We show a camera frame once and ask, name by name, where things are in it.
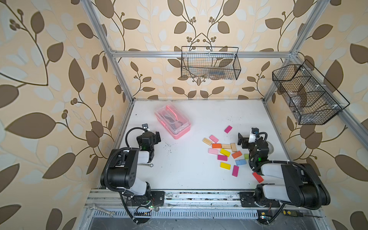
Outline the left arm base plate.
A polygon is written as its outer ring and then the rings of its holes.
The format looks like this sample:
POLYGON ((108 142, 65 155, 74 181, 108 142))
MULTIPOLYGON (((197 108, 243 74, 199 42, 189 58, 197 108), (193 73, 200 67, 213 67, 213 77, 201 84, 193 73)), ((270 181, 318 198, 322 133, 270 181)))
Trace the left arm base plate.
POLYGON ((164 191, 147 191, 145 195, 134 196, 127 199, 129 206, 144 206, 144 207, 161 207, 164 204, 165 192, 164 191))

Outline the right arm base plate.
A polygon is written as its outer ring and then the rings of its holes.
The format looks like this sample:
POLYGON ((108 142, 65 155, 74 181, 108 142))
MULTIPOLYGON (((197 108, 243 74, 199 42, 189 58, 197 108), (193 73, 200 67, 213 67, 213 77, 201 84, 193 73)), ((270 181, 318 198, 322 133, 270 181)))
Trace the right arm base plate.
POLYGON ((280 203, 273 199, 256 196, 254 192, 240 192, 239 198, 243 208, 279 208, 280 203))

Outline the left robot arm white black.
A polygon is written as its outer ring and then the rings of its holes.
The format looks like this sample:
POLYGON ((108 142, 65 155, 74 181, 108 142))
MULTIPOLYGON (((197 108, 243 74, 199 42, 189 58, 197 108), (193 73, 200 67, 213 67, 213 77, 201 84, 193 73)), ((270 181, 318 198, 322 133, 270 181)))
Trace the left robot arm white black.
POLYGON ((150 184, 138 178, 138 166, 152 167, 154 146, 161 142, 159 132, 151 132, 147 124, 130 129, 125 136, 126 147, 113 149, 103 169, 100 184, 113 192, 127 197, 135 206, 152 206, 155 198, 150 184), (128 135, 135 130, 143 133, 137 136, 138 148, 128 144, 128 135))

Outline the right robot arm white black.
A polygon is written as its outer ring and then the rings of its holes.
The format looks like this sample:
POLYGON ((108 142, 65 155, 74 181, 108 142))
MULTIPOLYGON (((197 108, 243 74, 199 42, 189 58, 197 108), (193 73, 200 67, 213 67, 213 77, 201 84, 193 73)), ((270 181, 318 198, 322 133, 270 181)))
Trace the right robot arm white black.
POLYGON ((249 150, 248 164, 258 185, 253 192, 240 192, 244 208, 291 205, 310 210, 327 206, 331 197, 309 163, 269 160, 268 134, 254 129, 249 137, 238 135, 238 145, 249 150))

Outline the pink plastic toolbox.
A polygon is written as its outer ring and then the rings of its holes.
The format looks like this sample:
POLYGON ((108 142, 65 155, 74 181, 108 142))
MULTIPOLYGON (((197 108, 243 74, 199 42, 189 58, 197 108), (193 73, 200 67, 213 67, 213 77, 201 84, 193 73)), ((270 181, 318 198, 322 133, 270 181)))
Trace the pink plastic toolbox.
POLYGON ((175 140, 184 136, 191 129, 189 118, 173 104, 159 107, 155 111, 155 116, 175 140))

